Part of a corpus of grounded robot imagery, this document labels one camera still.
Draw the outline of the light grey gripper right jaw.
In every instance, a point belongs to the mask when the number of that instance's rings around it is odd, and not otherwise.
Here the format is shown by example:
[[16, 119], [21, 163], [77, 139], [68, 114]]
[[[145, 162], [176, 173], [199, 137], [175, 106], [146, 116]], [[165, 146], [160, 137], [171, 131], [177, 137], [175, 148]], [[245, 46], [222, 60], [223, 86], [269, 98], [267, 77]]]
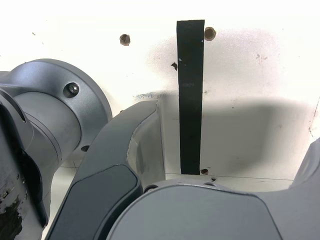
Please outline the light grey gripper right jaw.
[[170, 182], [143, 194], [112, 226], [109, 240], [317, 240], [320, 142], [292, 185], [269, 192]]

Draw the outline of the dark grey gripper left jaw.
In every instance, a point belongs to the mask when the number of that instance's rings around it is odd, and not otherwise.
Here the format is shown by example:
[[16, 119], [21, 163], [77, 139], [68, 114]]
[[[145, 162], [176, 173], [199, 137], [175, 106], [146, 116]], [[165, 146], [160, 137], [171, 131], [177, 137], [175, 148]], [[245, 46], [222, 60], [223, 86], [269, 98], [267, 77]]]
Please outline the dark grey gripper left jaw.
[[119, 113], [95, 137], [47, 239], [106, 239], [144, 188], [165, 178], [158, 102], [141, 101]]

